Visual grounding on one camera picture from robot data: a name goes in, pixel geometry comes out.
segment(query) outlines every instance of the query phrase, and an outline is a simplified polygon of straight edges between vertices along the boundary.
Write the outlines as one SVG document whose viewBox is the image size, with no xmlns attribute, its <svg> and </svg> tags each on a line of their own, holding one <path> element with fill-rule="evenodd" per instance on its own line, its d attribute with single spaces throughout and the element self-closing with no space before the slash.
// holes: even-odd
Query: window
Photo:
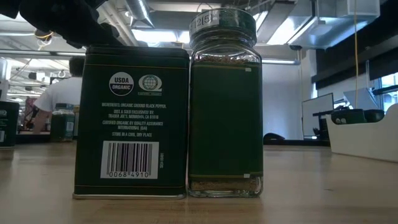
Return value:
<svg viewBox="0 0 398 224">
<path fill-rule="evenodd" d="M 393 85 L 398 85 L 398 72 L 381 78 L 381 88 L 390 87 Z M 384 111 L 387 111 L 391 105 L 396 103 L 398 103 L 398 91 L 393 91 L 382 95 L 382 105 Z"/>
</svg>

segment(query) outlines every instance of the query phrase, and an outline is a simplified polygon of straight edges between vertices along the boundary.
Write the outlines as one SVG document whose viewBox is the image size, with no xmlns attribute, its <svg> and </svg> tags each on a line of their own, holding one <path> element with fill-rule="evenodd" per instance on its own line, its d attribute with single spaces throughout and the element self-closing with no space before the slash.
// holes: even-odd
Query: green tin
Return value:
<svg viewBox="0 0 398 224">
<path fill-rule="evenodd" d="M 189 57 L 182 49 L 90 47 L 75 198 L 183 198 Z"/>
<path fill-rule="evenodd" d="M 0 102 L 0 148 L 15 146 L 18 113 L 19 103 Z"/>
</svg>

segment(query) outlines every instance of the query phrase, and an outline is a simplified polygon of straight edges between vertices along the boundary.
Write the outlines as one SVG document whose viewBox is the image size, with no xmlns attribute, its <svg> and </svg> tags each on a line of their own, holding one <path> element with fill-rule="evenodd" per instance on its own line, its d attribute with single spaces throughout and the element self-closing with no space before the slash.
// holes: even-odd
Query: barcode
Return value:
<svg viewBox="0 0 398 224">
<path fill-rule="evenodd" d="M 159 142 L 104 141 L 101 178 L 157 179 Z"/>
<path fill-rule="evenodd" d="M 67 131 L 73 131 L 73 122 L 67 122 Z"/>
<path fill-rule="evenodd" d="M 4 142 L 4 134 L 6 132 L 5 131 L 0 131 L 0 142 Z"/>
</svg>

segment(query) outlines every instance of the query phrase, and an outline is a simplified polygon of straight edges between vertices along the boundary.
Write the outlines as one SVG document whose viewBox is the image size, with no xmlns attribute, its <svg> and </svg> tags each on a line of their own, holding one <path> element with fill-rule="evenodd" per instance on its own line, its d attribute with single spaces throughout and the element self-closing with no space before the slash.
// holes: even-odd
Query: usda organic logo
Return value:
<svg viewBox="0 0 398 224">
<path fill-rule="evenodd" d="M 126 96 L 134 88 L 134 80 L 126 72 L 118 72 L 111 77 L 109 88 L 117 96 Z"/>
</svg>

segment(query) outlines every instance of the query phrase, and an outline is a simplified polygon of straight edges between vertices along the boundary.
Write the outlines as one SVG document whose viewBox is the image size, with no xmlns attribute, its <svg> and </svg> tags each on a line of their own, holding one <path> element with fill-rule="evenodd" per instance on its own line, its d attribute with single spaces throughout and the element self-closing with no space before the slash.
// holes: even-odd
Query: desk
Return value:
<svg viewBox="0 0 398 224">
<path fill-rule="evenodd" d="M 75 143 L 0 161 L 0 223 L 398 223 L 398 164 L 270 147 L 261 198 L 74 200 Z"/>
</svg>

